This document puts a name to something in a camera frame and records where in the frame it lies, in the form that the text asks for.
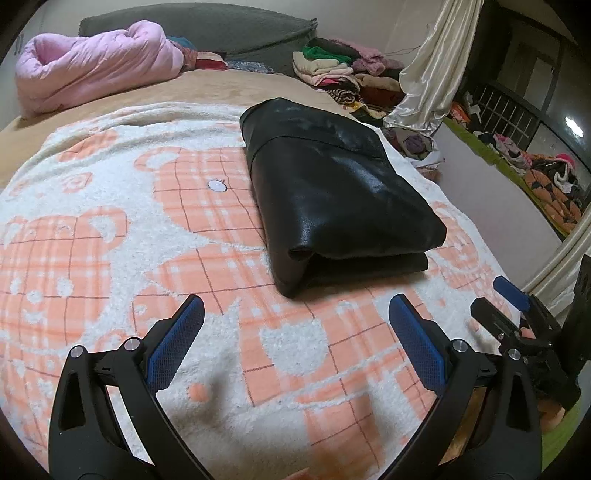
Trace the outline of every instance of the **orange patterned blanket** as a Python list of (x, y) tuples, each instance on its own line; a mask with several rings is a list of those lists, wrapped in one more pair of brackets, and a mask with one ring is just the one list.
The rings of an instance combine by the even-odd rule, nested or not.
[[(189, 293), (206, 321), (158, 399), (217, 480), (375, 478), (434, 394), (386, 323), (404, 292), (450, 338), (495, 341), (470, 318), (502, 271), (474, 224), (379, 134), (447, 226), (425, 273), (282, 297), (269, 274), (238, 126), (243, 107), (159, 103), (58, 129), (0, 194), (0, 406), (47, 462), (72, 346), (143, 336)], [(134, 452), (147, 458), (111, 392)]]

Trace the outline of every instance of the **beige bedsheet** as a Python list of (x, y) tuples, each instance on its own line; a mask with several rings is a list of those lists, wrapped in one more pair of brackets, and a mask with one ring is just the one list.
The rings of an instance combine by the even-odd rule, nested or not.
[(250, 107), (276, 97), (348, 116), (329, 95), (284, 75), (263, 75), (239, 70), (227, 70), (223, 73), (215, 70), (185, 72), (169, 82), (118, 93), (64, 112), (41, 115), (32, 120), (15, 119), (0, 132), (0, 190), (6, 187), (25, 160), (41, 148), (48, 135), (64, 125), (111, 113), (126, 106), (195, 102)]

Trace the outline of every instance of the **pink comforter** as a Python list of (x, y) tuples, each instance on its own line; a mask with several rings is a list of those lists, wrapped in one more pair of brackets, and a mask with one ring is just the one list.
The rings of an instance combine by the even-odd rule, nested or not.
[(182, 52), (147, 20), (94, 37), (45, 33), (18, 60), (18, 99), (23, 115), (34, 116), (170, 80), (182, 66)]

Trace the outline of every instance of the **metal screw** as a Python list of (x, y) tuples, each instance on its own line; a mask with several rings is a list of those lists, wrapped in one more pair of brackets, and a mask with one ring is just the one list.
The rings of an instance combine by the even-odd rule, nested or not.
[(456, 352), (465, 352), (468, 350), (468, 344), (464, 340), (454, 340), (452, 347)]
[(84, 349), (80, 345), (76, 345), (72, 350), (70, 350), (70, 356), (72, 358), (78, 358), (83, 353)]
[(515, 348), (509, 348), (507, 353), (513, 360), (519, 360), (521, 358), (521, 352)]
[(126, 350), (133, 352), (134, 350), (136, 350), (137, 347), (139, 347), (139, 339), (129, 338), (129, 339), (127, 339), (127, 341), (124, 343), (123, 346), (125, 347)]

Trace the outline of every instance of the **white round sticker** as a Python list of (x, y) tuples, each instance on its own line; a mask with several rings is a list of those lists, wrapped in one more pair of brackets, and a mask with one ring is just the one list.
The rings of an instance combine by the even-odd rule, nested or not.
[(225, 192), (228, 189), (226, 184), (221, 180), (209, 180), (207, 186), (214, 192)]

